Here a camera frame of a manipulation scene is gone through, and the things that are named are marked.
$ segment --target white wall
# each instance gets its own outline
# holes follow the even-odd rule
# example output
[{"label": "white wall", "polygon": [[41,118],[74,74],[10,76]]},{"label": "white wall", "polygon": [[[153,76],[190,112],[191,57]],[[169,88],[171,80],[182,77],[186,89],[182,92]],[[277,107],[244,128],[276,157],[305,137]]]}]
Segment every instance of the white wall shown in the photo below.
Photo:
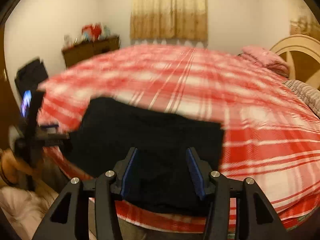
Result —
[{"label": "white wall", "polygon": [[[103,4],[102,20],[120,35],[123,47],[129,46],[131,0],[104,0]],[[208,0],[207,47],[233,54],[249,44],[270,48],[289,35],[288,10],[288,0]],[[185,44],[203,46],[188,41]]]},{"label": "white wall", "polygon": [[49,76],[65,70],[64,35],[76,38],[82,26],[100,22],[101,0],[21,0],[6,22],[4,55],[10,85],[19,104],[14,78],[35,57]]}]

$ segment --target black mount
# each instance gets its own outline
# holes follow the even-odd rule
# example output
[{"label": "black mount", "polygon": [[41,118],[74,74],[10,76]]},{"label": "black mount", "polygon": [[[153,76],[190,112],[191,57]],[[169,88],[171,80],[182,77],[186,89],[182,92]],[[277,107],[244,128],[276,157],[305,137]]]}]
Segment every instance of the black mount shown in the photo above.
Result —
[{"label": "black mount", "polygon": [[[121,180],[130,169],[135,151],[137,149],[131,148],[126,159],[116,164],[114,171],[107,171],[97,179],[82,182],[73,178],[49,209],[33,240],[88,240],[89,197],[95,197],[97,239],[122,240],[115,200],[122,200],[124,187],[130,187]],[[214,188],[214,192],[205,195],[212,203],[204,240],[227,239],[230,198],[237,200],[236,240],[289,239],[276,211],[253,179],[227,179],[217,171],[209,171],[210,166],[203,165],[194,148],[190,151],[198,160],[196,164],[200,164],[199,174],[205,176],[200,186],[206,184],[207,189]]]}]

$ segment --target black fabric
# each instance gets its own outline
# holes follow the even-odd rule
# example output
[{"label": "black fabric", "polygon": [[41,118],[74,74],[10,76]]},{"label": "black fabric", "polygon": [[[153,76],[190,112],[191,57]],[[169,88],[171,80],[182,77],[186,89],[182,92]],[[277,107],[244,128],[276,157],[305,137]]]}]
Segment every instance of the black fabric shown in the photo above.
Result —
[{"label": "black fabric", "polygon": [[18,70],[17,77],[14,81],[20,96],[23,98],[25,91],[36,91],[38,84],[47,78],[48,74],[44,67],[44,63],[40,62],[40,59],[37,58]]},{"label": "black fabric", "polygon": [[128,202],[159,213],[207,214],[207,203],[200,202],[194,191],[186,149],[195,147],[200,158],[217,170],[223,139],[220,124],[97,98],[70,138],[73,150],[66,158],[93,177],[112,170],[130,147],[139,149]]}]

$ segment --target red and white plaid blanket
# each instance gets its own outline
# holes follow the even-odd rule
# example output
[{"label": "red and white plaid blanket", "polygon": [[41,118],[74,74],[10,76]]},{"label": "red and white plaid blanket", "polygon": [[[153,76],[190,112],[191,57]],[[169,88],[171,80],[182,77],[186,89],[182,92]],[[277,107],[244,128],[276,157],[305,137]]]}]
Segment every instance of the red and white plaid blanket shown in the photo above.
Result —
[{"label": "red and white plaid blanket", "polygon": [[[320,120],[267,68],[207,49],[140,45],[80,62],[39,88],[47,94],[40,124],[75,130],[91,98],[114,99],[150,110],[221,122],[220,166],[228,178],[254,178],[285,226],[320,204]],[[89,176],[47,150],[70,177]],[[122,219],[163,231],[202,232],[205,218],[156,214],[117,202]],[[231,202],[230,226],[236,204]]]}]

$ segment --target metal screw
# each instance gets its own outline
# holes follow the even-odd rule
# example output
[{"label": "metal screw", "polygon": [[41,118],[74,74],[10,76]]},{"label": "metal screw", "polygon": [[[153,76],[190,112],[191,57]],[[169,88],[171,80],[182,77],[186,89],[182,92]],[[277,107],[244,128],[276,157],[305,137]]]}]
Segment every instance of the metal screw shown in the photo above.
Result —
[{"label": "metal screw", "polygon": [[79,178],[77,178],[77,177],[71,179],[72,184],[77,184],[78,182],[79,182]]},{"label": "metal screw", "polygon": [[220,176],[220,173],[218,171],[212,171],[211,172],[211,176],[214,177],[214,178],[217,178]]},{"label": "metal screw", "polygon": [[106,176],[107,176],[107,177],[112,177],[114,174],[115,174],[114,171],[107,171],[107,172],[106,172]]},{"label": "metal screw", "polygon": [[251,184],[254,183],[254,179],[252,179],[252,178],[246,178],[246,179],[245,179],[245,182],[251,185]]}]

